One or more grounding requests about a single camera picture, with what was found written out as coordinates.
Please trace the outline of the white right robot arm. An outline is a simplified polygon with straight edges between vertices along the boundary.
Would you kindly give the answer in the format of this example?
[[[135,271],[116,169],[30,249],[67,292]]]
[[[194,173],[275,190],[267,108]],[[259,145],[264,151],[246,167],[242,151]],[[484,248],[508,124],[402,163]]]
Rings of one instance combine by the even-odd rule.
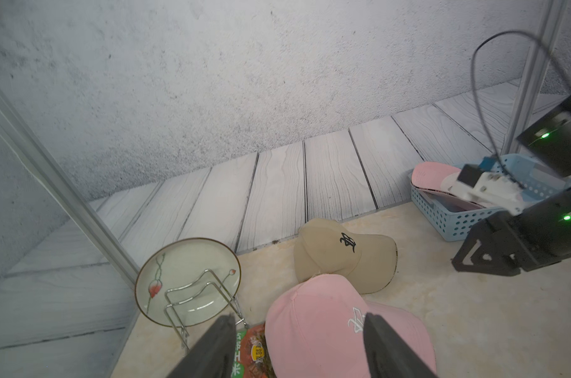
[[[571,176],[571,95],[517,140],[558,176]],[[470,228],[452,261],[456,271],[511,277],[571,258],[571,187],[525,207],[510,175],[465,165],[453,192],[501,207]]]

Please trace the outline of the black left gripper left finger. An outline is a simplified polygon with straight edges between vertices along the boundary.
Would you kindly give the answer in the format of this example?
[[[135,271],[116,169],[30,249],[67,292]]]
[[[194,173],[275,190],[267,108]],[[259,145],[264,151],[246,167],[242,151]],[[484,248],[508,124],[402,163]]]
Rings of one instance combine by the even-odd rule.
[[[168,378],[231,377],[236,347],[233,315],[222,315],[171,370]]]

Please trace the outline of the pink baseball cap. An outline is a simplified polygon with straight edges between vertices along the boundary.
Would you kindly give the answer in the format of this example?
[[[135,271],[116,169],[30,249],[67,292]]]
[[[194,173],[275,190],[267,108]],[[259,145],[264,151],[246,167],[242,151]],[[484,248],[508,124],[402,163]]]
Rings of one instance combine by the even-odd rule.
[[[343,276],[323,274],[279,296],[268,310],[265,337],[278,377],[368,377],[363,330],[381,316],[432,370],[435,350],[424,323],[405,310],[367,302]]]
[[[460,168],[452,165],[422,162],[414,168],[411,174],[411,186],[418,190],[425,199],[435,200],[454,213],[493,207],[492,203],[466,201],[449,191],[460,171]]]

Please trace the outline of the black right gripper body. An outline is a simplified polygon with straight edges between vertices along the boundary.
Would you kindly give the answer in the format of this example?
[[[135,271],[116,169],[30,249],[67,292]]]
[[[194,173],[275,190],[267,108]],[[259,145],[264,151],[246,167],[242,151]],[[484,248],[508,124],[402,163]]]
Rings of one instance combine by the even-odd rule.
[[[479,272],[520,274],[542,269],[571,258],[571,252],[552,255],[530,242],[512,223],[513,217],[499,212],[479,222]]]

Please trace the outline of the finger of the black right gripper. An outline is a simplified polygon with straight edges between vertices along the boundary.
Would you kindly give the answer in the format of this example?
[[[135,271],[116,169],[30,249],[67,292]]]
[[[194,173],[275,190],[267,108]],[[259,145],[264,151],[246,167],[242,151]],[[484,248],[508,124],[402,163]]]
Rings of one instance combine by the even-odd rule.
[[[510,232],[501,220],[485,219],[472,226],[460,250],[452,259],[457,272],[473,272],[513,277],[520,266],[506,247],[511,247]]]

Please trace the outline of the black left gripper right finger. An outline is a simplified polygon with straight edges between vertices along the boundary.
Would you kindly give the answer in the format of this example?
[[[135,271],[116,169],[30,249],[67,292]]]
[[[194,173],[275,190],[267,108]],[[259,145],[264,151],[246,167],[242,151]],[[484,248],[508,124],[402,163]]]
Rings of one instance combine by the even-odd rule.
[[[363,339],[372,378],[438,377],[381,316],[367,313]]]

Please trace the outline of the beige baseball cap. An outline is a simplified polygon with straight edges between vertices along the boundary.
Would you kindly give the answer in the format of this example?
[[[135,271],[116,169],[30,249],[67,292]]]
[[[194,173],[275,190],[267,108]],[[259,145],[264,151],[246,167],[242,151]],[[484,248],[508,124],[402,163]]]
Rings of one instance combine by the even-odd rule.
[[[389,236],[356,234],[334,220],[317,218],[299,229],[293,256],[299,282],[320,274],[337,274],[367,295],[390,284],[397,270],[398,250]]]

